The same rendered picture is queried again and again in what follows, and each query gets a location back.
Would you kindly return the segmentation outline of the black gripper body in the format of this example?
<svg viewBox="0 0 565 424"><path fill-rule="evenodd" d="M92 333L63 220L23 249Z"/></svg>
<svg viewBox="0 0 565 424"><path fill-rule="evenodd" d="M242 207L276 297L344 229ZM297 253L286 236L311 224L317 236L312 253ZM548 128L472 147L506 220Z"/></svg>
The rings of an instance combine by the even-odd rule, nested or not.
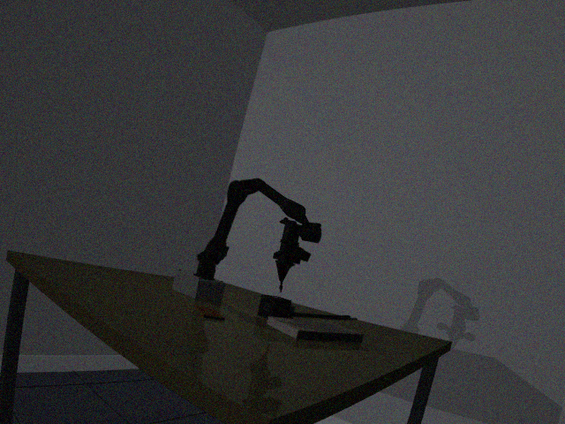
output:
<svg viewBox="0 0 565 424"><path fill-rule="evenodd" d="M280 251L274 253L273 259L289 264L300 264L300 257L295 255L298 239L282 237L280 242Z"/></svg>

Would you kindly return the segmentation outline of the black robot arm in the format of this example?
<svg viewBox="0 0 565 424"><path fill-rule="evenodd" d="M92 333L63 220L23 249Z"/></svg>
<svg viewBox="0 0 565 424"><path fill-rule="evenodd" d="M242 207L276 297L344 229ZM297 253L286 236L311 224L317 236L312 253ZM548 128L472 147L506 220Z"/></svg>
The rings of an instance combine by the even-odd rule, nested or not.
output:
<svg viewBox="0 0 565 424"><path fill-rule="evenodd" d="M302 224L297 224L296 221L291 221L287 217L284 217L283 220L280 221L280 223L285 224L283 237L292 239L301 237L304 241L313 243L320 242L322 235L321 224L308 222L304 206L285 198L260 178L239 181L234 180L229 185L227 193L228 203L215 236L208 241L205 251L197 255L200 263L197 273L193 274L194 276L205 280L214 280L216 265L227 256L227 252L230 249L227 247L226 241L230 234L230 227L237 213L237 209L245 201L248 194L258 191L275 202L288 217Z"/></svg>

